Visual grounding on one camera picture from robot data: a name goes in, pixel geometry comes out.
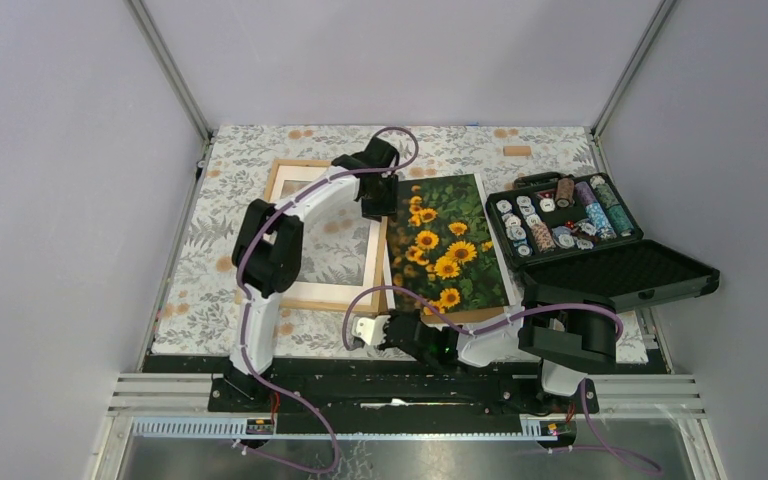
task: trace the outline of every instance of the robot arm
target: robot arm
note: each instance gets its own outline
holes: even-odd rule
[[[582,305],[596,311],[582,310]],[[367,345],[398,348],[441,370],[486,367],[522,350],[541,358],[542,392],[560,397],[572,396],[587,374],[614,367],[617,330],[614,320],[602,313],[614,312],[610,299],[533,285],[526,289],[523,306],[506,310],[470,325],[467,333],[425,325],[419,312],[356,319],[351,331]]]
[[[398,159],[399,153],[392,145],[373,138],[363,152],[334,160],[322,176],[301,192],[274,204],[258,199],[249,205],[231,256],[239,267],[246,249],[256,244],[246,262],[241,284],[249,293],[241,305],[249,309],[248,321],[240,322],[235,348],[231,349],[231,362],[238,370],[250,373],[242,358],[242,339],[257,373],[272,363],[272,333],[281,298],[301,270],[304,224],[316,223],[328,212],[356,200],[361,201],[366,218],[380,220],[395,213],[397,177],[368,170],[389,167]],[[267,230],[273,240],[255,238],[266,221],[276,215],[278,218]]]

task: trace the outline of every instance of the sunflower painting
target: sunflower painting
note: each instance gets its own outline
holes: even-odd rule
[[[447,316],[509,305],[478,181],[457,175],[399,182],[398,212],[387,229],[393,283]],[[407,295],[395,300],[398,310],[432,315]]]

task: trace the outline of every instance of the table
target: table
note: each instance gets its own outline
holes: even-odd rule
[[[167,299],[157,313],[155,355],[228,355],[234,344],[242,296],[230,253],[247,205],[262,197],[275,159],[330,160],[363,150],[378,126],[224,126],[216,135]],[[510,188],[517,177],[546,171],[596,172],[582,127],[411,127],[420,142],[406,178],[479,173],[487,193]],[[385,137],[405,152],[404,135]],[[528,145],[528,157],[506,157],[507,145]],[[410,357],[393,349],[348,352],[340,339],[343,314],[282,309],[275,355],[310,358]],[[634,312],[621,315],[625,332],[617,363],[646,363]],[[506,361],[535,361],[525,352]]]

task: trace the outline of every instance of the small wooden block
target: small wooden block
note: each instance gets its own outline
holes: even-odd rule
[[[506,157],[530,157],[531,156],[531,147],[528,145],[518,146],[518,147],[504,147],[502,149],[502,153]]]

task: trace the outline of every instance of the gray wall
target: gray wall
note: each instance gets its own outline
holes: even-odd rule
[[[197,150],[124,2],[0,0],[0,479],[85,471]]]
[[[235,124],[589,125],[658,0],[147,0]]]
[[[660,313],[730,478],[768,478],[768,2],[680,2],[604,138],[647,236],[723,271]]]

